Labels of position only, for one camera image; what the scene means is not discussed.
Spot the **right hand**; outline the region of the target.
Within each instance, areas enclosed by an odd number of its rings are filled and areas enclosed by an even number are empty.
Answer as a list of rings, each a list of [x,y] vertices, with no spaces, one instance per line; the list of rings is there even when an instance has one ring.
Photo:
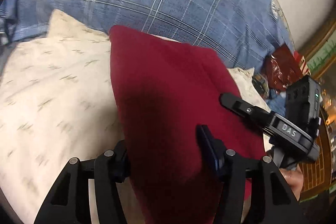
[[[279,170],[291,188],[296,199],[299,201],[303,188],[303,173],[299,165],[297,165],[295,169],[280,168]]]

